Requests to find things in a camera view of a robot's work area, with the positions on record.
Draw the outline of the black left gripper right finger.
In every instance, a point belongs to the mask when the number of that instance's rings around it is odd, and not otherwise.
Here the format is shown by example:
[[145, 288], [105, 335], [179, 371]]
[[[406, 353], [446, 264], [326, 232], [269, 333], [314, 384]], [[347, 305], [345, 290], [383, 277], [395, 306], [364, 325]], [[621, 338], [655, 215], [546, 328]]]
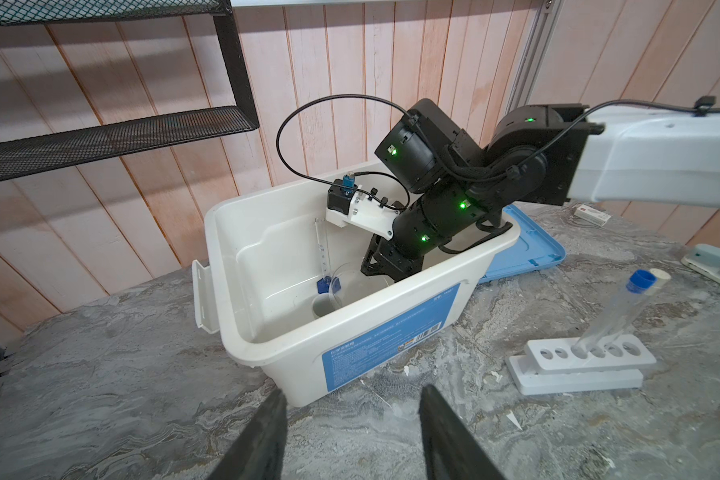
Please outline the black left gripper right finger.
[[419, 417], [427, 479], [505, 479], [432, 384], [422, 389]]

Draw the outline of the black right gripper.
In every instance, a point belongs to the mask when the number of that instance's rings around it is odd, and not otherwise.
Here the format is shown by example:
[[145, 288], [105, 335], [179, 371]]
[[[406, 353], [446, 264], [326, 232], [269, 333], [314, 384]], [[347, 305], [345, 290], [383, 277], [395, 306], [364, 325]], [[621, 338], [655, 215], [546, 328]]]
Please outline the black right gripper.
[[391, 239], [372, 237], [360, 272], [402, 281], [419, 273], [425, 255], [434, 249], [458, 255], [447, 244], [470, 226], [485, 234], [471, 244], [477, 247], [508, 232], [513, 224], [502, 220], [500, 207], [483, 205], [461, 188], [433, 188], [393, 221]]

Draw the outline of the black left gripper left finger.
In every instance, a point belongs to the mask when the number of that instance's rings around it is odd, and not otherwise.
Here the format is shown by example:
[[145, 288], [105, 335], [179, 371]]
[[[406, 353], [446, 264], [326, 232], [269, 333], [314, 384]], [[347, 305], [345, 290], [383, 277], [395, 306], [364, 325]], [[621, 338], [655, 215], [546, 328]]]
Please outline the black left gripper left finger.
[[287, 429], [287, 400], [275, 389], [207, 479], [281, 479]]

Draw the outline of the blue plastic bin lid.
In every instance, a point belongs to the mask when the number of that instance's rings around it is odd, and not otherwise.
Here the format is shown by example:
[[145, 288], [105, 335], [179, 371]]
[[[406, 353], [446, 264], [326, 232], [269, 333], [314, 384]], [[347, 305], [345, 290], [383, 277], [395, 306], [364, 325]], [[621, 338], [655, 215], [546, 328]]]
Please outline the blue plastic bin lid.
[[521, 227], [517, 242], [497, 254], [479, 284], [545, 270], [566, 258], [564, 247], [518, 207], [504, 208]]

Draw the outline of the large clear petri dish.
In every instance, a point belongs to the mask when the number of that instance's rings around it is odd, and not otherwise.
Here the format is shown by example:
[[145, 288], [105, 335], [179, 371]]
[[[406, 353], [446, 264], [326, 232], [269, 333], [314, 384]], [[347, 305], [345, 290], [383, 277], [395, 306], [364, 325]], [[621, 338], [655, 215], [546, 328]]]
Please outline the large clear petri dish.
[[390, 280], [385, 276], [367, 276], [357, 266], [345, 264], [334, 272], [329, 293], [335, 295], [342, 306], [346, 306], [390, 285]]

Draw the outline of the clear thin glass tube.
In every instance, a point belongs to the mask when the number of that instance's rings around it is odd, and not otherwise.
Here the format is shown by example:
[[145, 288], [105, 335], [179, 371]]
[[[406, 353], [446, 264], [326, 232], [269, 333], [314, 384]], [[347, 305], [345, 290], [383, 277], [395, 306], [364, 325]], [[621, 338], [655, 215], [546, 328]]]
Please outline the clear thin glass tube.
[[316, 218], [314, 220], [314, 226], [316, 231], [317, 248], [320, 257], [321, 277], [330, 277], [331, 265], [325, 220], [323, 218]]

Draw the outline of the small glass dish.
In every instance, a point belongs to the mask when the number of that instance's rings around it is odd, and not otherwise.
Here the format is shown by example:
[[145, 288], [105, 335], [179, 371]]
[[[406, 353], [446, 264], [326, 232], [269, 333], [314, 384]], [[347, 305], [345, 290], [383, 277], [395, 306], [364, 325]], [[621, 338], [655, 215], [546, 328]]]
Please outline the small glass dish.
[[330, 293], [316, 295], [311, 303], [311, 310], [315, 319], [327, 316], [341, 307], [341, 301]]

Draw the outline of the blue capped test tube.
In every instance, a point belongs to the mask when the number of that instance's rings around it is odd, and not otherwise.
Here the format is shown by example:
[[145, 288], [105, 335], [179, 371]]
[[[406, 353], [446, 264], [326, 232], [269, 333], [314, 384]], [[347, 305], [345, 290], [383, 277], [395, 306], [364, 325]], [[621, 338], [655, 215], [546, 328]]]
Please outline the blue capped test tube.
[[602, 339], [618, 335], [643, 308], [657, 281], [650, 271], [636, 270], [597, 318], [590, 322], [588, 329], [573, 345], [572, 352], [579, 358], [586, 358]]

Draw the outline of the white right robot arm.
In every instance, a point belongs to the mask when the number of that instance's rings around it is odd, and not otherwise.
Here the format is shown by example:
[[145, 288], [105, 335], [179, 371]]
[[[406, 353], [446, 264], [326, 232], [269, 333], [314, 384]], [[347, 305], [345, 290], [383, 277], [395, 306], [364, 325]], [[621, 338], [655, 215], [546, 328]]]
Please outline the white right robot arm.
[[421, 271], [433, 250], [474, 227], [506, 232], [517, 201], [654, 201], [720, 208], [720, 108], [638, 100], [526, 105], [507, 114], [486, 146], [434, 102], [418, 101], [376, 149], [415, 195], [385, 235], [375, 235], [361, 270], [395, 281]]

